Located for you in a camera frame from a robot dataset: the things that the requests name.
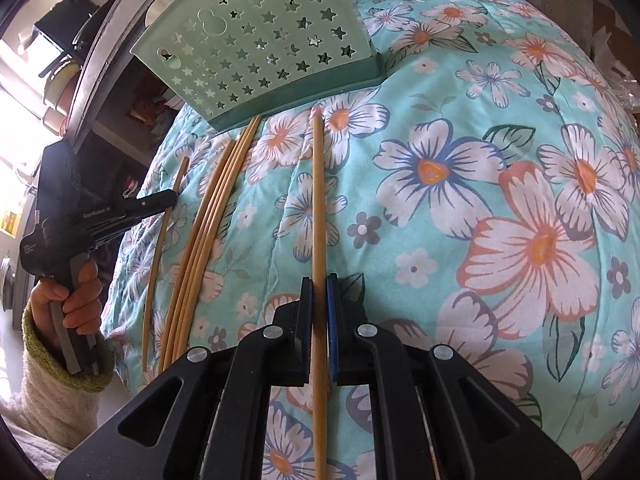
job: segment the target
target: floral fabric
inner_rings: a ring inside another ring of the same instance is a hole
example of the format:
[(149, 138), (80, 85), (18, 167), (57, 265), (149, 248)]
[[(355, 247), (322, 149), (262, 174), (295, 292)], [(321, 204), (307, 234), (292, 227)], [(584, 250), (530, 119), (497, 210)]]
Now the floral fabric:
[[(640, 401), (640, 148), (586, 55), (523, 0), (355, 0), (379, 87), (267, 118), (211, 252), (189, 339), (234, 346), (298, 298), (312, 255), (312, 114), (325, 121), (327, 265), (407, 344), (447, 342), (588, 477)], [(150, 362), (218, 134), (178, 115), (142, 195), (187, 177), (164, 247)], [(120, 248), (102, 330), (132, 392), (161, 217)], [(310, 388), (274, 388), (265, 480), (313, 477)], [(375, 478), (367, 387), (330, 397), (335, 479)]]

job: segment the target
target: silver screw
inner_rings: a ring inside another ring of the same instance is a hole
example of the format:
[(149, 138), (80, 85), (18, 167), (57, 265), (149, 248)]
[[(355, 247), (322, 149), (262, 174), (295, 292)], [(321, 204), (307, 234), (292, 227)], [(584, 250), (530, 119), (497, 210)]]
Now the silver screw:
[(433, 349), (433, 356), (441, 361), (448, 361), (453, 357), (453, 349), (447, 345), (438, 345)]
[(277, 339), (283, 334), (282, 329), (277, 325), (269, 325), (264, 327), (262, 335), (267, 339)]
[(187, 352), (187, 359), (192, 363), (199, 363), (200, 361), (204, 361), (204, 359), (206, 359), (208, 355), (209, 352), (207, 352), (207, 349), (198, 346), (196, 348), (192, 348)]
[(358, 327), (358, 334), (362, 337), (373, 337), (378, 333), (378, 327), (375, 325), (365, 323)]

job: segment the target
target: beige fleece sleeve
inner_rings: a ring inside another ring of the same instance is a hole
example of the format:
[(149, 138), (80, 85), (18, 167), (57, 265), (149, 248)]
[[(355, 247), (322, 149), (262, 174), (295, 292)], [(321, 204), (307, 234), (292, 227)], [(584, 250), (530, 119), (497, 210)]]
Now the beige fleece sleeve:
[(71, 376), (38, 339), (27, 305), (22, 318), (24, 376), (3, 410), (16, 426), (73, 449), (97, 427), (98, 394), (113, 377), (113, 357), (97, 336), (99, 376)]

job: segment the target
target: basket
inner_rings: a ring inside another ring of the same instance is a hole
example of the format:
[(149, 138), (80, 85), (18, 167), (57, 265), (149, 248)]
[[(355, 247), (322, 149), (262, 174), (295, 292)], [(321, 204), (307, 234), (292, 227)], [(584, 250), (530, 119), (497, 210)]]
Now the basket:
[(131, 52), (218, 130), (384, 79), (351, 0), (174, 0)]

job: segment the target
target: hand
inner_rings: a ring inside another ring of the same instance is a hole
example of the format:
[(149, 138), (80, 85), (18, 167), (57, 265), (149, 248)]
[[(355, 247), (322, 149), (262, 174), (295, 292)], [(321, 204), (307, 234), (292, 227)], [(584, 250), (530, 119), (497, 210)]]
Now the hand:
[(78, 274), (80, 287), (71, 296), (66, 287), (53, 278), (43, 278), (31, 291), (31, 312), (38, 336), (43, 344), (53, 350), (60, 350), (60, 339), (51, 319), (50, 301), (64, 301), (63, 325), (75, 328), (80, 335), (97, 332), (100, 328), (102, 305), (98, 296), (102, 283), (98, 279), (98, 267), (93, 260), (87, 261)]

